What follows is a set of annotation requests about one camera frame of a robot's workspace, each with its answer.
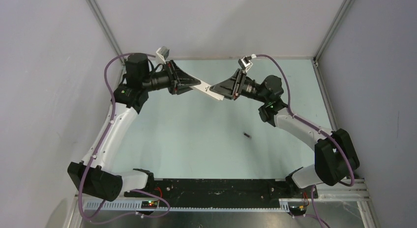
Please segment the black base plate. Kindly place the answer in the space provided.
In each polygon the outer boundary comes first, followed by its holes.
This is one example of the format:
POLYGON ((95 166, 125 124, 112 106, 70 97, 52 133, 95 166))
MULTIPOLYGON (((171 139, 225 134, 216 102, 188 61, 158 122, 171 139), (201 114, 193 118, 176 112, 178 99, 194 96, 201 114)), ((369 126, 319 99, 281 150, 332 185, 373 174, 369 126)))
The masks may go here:
POLYGON ((274 179, 155 179, 143 189, 172 208, 281 208, 280 199, 318 198, 312 187, 297 189, 274 179))

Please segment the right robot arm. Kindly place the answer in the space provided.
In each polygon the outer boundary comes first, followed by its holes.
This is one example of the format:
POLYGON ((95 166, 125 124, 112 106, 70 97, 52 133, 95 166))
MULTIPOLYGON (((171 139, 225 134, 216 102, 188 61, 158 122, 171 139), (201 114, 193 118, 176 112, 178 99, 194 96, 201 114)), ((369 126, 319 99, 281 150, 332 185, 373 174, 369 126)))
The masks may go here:
POLYGON ((209 89, 229 100, 244 96, 262 102, 258 111, 263 122, 287 131, 312 149, 314 163, 286 177, 286 191, 291 197, 300 197, 306 187, 314 184, 333 186, 347 176, 354 179, 353 172, 360 162, 349 133, 317 126, 290 112, 289 105, 281 99, 284 90, 279 77, 269 75, 258 84, 237 69, 233 76, 209 89))

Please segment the white remote control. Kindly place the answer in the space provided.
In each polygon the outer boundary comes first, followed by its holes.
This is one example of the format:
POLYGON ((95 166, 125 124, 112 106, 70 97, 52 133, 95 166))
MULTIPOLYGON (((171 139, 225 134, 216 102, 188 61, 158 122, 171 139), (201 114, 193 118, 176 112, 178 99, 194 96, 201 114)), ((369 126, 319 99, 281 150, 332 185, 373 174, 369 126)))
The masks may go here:
POLYGON ((197 90, 203 94, 206 94, 207 96, 217 100, 217 101, 222 101, 224 100, 224 96, 220 95, 218 93, 215 93, 213 91, 210 90, 211 85, 209 85, 208 83, 200 80, 200 83, 198 85, 193 85, 191 88, 193 90, 197 90))

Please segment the aluminium frame rail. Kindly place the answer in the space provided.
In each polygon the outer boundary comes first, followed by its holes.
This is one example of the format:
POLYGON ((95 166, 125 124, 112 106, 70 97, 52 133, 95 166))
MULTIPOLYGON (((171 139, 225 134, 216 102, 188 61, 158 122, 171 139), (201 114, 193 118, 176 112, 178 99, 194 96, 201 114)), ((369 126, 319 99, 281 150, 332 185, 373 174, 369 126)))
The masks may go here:
POLYGON ((122 54, 122 50, 113 34, 113 32, 111 31, 111 28, 108 24, 108 22, 106 21, 106 18, 99 6, 99 3, 97 2, 97 0, 85 0, 93 14, 93 16, 95 17, 98 25, 100 26, 104 36, 106 37, 108 43, 110 44, 112 50, 114 51, 115 54, 117 55, 121 55, 122 54))

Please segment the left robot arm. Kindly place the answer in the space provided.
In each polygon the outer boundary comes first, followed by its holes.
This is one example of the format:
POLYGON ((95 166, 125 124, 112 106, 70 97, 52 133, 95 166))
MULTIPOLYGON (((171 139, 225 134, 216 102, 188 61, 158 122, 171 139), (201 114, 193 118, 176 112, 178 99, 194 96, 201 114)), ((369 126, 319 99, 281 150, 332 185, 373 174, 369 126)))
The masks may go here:
POLYGON ((149 197, 155 192, 155 183, 149 180, 152 173, 142 169, 126 172, 113 171, 115 157, 132 122, 139 115, 149 92, 167 89, 171 95, 188 92, 201 81, 181 70, 173 60, 159 64, 155 70, 150 62, 152 55, 127 53, 126 73, 116 89, 105 84, 111 94, 111 105, 99 136, 81 162, 71 162, 67 172, 79 195, 86 194, 106 201, 114 201, 120 194, 137 190, 149 197))

